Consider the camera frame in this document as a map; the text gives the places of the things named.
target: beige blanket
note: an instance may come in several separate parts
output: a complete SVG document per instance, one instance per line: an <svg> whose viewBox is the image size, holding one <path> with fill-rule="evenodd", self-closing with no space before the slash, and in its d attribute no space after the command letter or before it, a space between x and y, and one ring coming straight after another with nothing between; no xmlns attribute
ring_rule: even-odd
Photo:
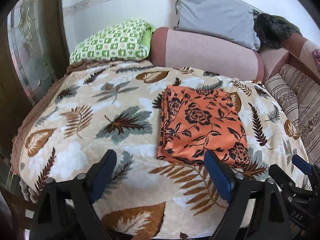
<svg viewBox="0 0 320 240"><path fill-rule="evenodd" d="M262 85L148 61L71 73L26 136L22 179L40 193L48 177L73 179L113 149L117 166L93 205L106 228L132 235L146 230L154 238L211 235L228 205L206 169L156 160L160 95L174 83L231 94L247 134L251 165L241 172L248 178L265 180L277 163L298 187L307 185L291 163L294 154L308 160L299 133Z"/></svg>

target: metal screw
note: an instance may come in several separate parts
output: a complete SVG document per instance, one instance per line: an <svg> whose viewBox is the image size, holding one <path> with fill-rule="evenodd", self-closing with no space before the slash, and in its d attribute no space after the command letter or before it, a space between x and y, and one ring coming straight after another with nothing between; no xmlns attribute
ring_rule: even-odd
<svg viewBox="0 0 320 240"><path fill-rule="evenodd" d="M85 173L79 173L77 175L77 179L84 179L85 178Z"/></svg>
<svg viewBox="0 0 320 240"><path fill-rule="evenodd" d="M270 183L270 184L274 184L275 183L275 181L272 178L267 178L267 182Z"/></svg>
<svg viewBox="0 0 320 240"><path fill-rule="evenodd" d="M236 173L236 178L244 179L244 175L241 172Z"/></svg>
<svg viewBox="0 0 320 240"><path fill-rule="evenodd" d="M49 183L51 183L51 182L53 182L54 181L54 179L53 178L47 178L47 180L45 181L47 184L49 184Z"/></svg>

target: white wall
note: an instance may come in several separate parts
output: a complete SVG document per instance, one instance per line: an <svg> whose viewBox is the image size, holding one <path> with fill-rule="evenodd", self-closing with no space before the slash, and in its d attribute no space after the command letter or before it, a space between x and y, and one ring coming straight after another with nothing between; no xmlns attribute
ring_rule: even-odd
<svg viewBox="0 0 320 240"><path fill-rule="evenodd" d="M156 27L174 27L176 0L62 0L69 50L100 29L129 18L142 18ZM242 0L297 25L304 37L320 45L320 30L298 0Z"/></svg>

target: orange floral cloth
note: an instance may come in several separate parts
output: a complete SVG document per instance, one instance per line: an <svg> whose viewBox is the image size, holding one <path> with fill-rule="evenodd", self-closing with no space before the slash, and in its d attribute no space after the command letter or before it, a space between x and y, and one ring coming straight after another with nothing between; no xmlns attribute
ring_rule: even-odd
<svg viewBox="0 0 320 240"><path fill-rule="evenodd" d="M236 168L250 164L246 133L227 92L168 86L161 109L157 159L203 165L211 149Z"/></svg>

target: gray pillow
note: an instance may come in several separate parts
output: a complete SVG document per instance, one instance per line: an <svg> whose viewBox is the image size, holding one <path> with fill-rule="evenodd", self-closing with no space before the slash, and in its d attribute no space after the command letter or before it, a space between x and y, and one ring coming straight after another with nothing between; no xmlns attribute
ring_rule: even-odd
<svg viewBox="0 0 320 240"><path fill-rule="evenodd" d="M178 0L175 30L201 33L259 50L253 8L239 0Z"/></svg>

